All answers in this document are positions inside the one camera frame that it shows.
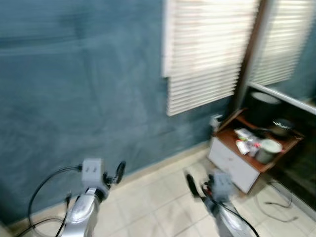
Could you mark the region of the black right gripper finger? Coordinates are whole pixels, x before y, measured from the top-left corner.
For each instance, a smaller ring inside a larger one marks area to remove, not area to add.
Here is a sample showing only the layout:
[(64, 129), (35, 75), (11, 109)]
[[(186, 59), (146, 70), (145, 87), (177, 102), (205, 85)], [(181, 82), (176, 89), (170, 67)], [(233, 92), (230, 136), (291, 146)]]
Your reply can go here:
[(194, 180), (193, 176), (189, 172), (186, 172), (185, 178), (187, 181), (188, 189), (190, 190), (192, 196), (194, 198), (199, 198), (198, 188), (196, 186), (196, 181)]

